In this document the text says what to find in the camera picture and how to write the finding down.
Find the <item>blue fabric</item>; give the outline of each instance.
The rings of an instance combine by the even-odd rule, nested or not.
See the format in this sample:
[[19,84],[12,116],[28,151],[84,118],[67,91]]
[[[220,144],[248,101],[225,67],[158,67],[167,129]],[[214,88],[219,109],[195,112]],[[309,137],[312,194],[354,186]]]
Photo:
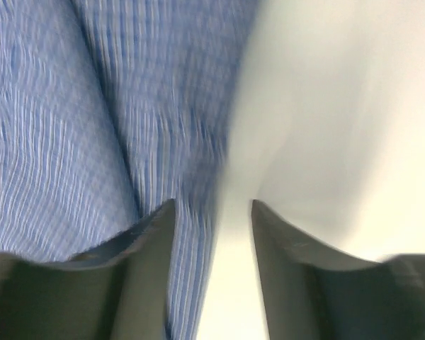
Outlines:
[[0,251],[67,259],[177,202],[169,328],[192,339],[256,0],[0,0]]

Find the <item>blue striped fabric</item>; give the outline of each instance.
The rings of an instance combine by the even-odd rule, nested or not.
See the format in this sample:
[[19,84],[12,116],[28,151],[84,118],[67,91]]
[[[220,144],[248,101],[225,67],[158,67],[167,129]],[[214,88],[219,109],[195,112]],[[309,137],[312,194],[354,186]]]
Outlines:
[[169,328],[193,339],[255,8],[0,0],[0,251],[63,260],[176,198]]

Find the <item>white surface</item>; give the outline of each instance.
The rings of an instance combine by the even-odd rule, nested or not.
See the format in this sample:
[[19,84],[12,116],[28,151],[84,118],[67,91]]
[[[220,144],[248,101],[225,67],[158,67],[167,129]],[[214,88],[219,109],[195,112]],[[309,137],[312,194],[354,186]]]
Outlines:
[[425,0],[266,0],[198,339],[265,339],[249,201],[371,261],[425,253]]

